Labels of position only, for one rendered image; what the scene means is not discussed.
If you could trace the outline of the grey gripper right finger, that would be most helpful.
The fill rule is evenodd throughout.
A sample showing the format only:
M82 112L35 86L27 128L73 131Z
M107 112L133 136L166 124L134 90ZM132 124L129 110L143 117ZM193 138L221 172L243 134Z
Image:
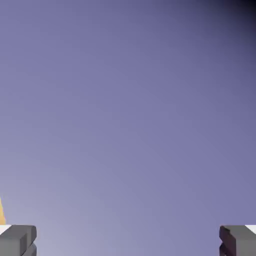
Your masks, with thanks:
M221 225L219 256L256 256L256 225Z

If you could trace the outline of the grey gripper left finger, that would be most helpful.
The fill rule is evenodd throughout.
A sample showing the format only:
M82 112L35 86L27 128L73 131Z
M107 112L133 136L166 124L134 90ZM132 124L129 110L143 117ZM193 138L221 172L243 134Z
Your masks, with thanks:
M34 225L0 225L0 256L37 256Z

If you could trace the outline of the large orange box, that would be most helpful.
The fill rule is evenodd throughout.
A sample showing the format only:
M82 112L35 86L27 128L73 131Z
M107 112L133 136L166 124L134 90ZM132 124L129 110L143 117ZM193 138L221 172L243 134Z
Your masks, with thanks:
M5 224L6 224L6 218L4 214L2 200L0 198L0 225L5 225Z

